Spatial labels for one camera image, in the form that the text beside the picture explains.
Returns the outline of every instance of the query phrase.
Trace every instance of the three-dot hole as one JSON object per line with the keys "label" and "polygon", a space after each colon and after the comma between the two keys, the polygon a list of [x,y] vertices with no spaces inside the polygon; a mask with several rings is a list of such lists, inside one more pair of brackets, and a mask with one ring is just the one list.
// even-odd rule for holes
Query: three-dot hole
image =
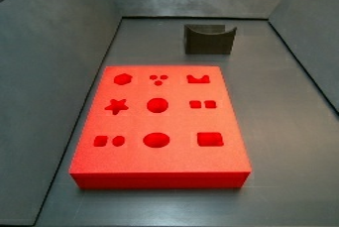
{"label": "three-dot hole", "polygon": [[160,85],[162,84],[162,80],[166,80],[166,79],[168,79],[168,75],[162,74],[162,75],[158,76],[158,78],[157,78],[157,75],[154,75],[154,74],[152,74],[152,75],[149,76],[149,79],[153,80],[153,84],[154,84],[156,86],[160,86]]}

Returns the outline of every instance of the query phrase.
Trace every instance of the oval hole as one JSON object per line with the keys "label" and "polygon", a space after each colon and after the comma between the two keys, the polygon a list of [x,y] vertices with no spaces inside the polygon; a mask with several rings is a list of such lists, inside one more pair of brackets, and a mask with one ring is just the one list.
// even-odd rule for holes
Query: oval hole
{"label": "oval hole", "polygon": [[142,143],[150,148],[161,148],[169,144],[169,137],[162,133],[152,133],[142,138]]}

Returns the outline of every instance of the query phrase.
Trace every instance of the hole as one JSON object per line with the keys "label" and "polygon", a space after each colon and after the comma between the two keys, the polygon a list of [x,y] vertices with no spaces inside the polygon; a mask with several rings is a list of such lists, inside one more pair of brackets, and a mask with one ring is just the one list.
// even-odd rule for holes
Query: hole
{"label": "hole", "polygon": [[201,108],[201,102],[197,100],[192,100],[192,101],[189,101],[189,106],[193,109],[198,109],[198,108]]}
{"label": "hole", "polygon": [[193,75],[186,75],[188,83],[209,83],[209,76],[204,75],[201,78],[193,77]]}
{"label": "hole", "polygon": [[116,115],[121,110],[128,110],[128,106],[125,105],[125,99],[110,99],[109,102],[110,104],[104,107],[104,110],[110,110],[112,115]]}
{"label": "hole", "polygon": [[217,108],[217,103],[214,100],[206,100],[205,101],[205,107],[209,108],[209,109],[214,109]]}
{"label": "hole", "polygon": [[161,82],[160,80],[156,80],[156,81],[153,82],[153,84],[154,84],[156,86],[160,86],[160,85],[162,84],[162,82]]}
{"label": "hole", "polygon": [[201,147],[218,147],[224,145],[222,136],[220,133],[204,132],[197,133],[197,144]]}
{"label": "hole", "polygon": [[106,136],[96,136],[93,139],[93,146],[94,147],[104,147],[108,141]]}
{"label": "hole", "polygon": [[117,85],[124,85],[129,83],[130,81],[132,81],[132,76],[126,73],[122,73],[113,78],[113,83],[116,83]]}
{"label": "hole", "polygon": [[124,137],[116,136],[112,138],[110,142],[114,146],[120,147],[124,144]]}
{"label": "hole", "polygon": [[162,133],[152,133],[142,138],[142,143],[150,148],[161,148],[169,144],[169,137]]}
{"label": "hole", "polygon": [[162,98],[152,98],[146,103],[146,109],[153,113],[161,113],[168,108],[168,102]]}

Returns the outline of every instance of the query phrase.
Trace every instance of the gray floor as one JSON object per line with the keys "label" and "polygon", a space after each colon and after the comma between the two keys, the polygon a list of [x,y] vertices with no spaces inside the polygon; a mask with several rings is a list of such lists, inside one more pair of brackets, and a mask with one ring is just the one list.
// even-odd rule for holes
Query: gray floor
{"label": "gray floor", "polygon": [[[184,55],[193,23],[238,27],[228,57]],[[220,66],[253,173],[240,190],[78,190],[68,168],[93,88],[38,225],[339,225],[337,114],[266,21],[124,19],[102,66],[120,64]]]}

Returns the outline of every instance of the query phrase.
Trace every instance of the red foam board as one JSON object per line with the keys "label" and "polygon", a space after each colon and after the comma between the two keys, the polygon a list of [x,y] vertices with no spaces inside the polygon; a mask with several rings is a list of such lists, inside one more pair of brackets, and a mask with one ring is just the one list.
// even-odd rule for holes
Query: red foam board
{"label": "red foam board", "polygon": [[250,171],[216,66],[105,68],[69,169],[80,188],[241,187]]}

